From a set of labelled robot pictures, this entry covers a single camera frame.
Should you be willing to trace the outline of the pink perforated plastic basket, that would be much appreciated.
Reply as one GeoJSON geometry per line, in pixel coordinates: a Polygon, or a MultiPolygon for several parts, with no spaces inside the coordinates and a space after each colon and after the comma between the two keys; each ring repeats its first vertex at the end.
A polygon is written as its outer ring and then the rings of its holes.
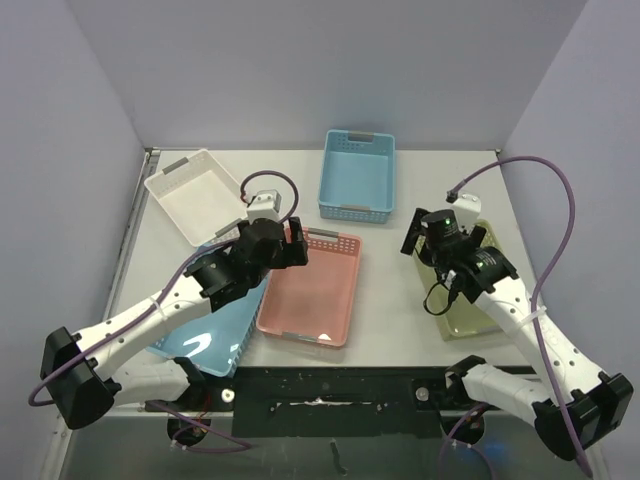
{"type": "Polygon", "coordinates": [[[266,335],[333,348],[345,345],[362,239],[305,228],[308,263],[270,274],[256,326],[266,335]]]}

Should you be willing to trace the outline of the white perforated plastic basket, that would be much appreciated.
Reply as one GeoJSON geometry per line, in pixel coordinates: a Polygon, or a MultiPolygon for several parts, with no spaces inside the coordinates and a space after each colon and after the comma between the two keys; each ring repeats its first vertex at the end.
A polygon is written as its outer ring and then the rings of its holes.
{"type": "Polygon", "coordinates": [[[160,169],[144,185],[194,247],[229,238],[248,218],[240,184],[206,149],[160,169]]]}

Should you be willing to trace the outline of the small light blue basket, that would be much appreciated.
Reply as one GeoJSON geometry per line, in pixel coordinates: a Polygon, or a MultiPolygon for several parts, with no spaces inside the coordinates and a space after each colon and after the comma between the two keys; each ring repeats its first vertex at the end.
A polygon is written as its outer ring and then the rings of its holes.
{"type": "Polygon", "coordinates": [[[385,224],[395,209],[396,144],[390,134],[332,129],[318,193],[324,219],[385,224]]]}

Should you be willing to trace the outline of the large light blue basket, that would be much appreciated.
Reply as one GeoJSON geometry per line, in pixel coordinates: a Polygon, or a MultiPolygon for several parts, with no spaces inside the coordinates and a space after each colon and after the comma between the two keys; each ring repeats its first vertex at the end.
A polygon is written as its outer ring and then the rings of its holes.
{"type": "Polygon", "coordinates": [[[255,329],[268,279],[217,312],[182,325],[147,351],[166,359],[186,357],[201,372],[233,377],[255,329]]]}

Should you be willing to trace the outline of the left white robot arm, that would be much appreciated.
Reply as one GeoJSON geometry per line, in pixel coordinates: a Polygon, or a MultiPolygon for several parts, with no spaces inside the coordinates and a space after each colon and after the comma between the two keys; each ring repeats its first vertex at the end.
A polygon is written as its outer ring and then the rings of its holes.
{"type": "Polygon", "coordinates": [[[236,240],[188,257],[160,292],[76,333],[65,327],[51,332],[37,388],[49,393],[71,430],[127,403],[161,400],[193,410],[202,402],[206,382],[191,360],[174,357],[137,368],[133,357],[184,324],[244,298],[271,271],[307,262],[299,218],[244,221],[236,240]]]}

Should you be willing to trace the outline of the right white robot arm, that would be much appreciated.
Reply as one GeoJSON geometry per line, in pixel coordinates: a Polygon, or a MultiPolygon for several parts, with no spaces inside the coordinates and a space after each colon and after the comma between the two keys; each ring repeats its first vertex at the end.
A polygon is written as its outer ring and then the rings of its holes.
{"type": "Polygon", "coordinates": [[[461,230],[451,209],[415,210],[401,251],[434,270],[448,301],[464,297],[515,344],[540,380],[534,383],[470,355],[445,372],[445,395],[459,409],[474,402],[497,407],[532,425],[565,461],[617,429],[634,393],[621,373],[609,375],[583,355],[545,309],[536,306],[502,252],[483,246],[476,226],[461,230]]]}

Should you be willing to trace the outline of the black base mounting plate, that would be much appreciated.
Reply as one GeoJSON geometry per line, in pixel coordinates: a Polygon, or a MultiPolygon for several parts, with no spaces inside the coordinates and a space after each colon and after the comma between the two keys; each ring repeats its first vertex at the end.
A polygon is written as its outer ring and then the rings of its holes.
{"type": "Polygon", "coordinates": [[[437,438],[441,417],[473,403],[446,393],[441,367],[241,367],[231,378],[204,375],[168,405],[229,413],[240,438],[437,438]]]}

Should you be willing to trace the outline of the aluminium frame rail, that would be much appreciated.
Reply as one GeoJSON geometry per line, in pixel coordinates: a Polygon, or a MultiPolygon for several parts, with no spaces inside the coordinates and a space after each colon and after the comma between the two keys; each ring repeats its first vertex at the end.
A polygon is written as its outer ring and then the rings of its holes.
{"type": "Polygon", "coordinates": [[[132,208],[127,219],[124,236],[120,245],[114,277],[111,282],[105,310],[102,315],[102,321],[111,317],[117,306],[148,198],[144,181],[156,172],[159,157],[160,151],[157,149],[148,148],[144,150],[142,167],[136,183],[132,208]]]}

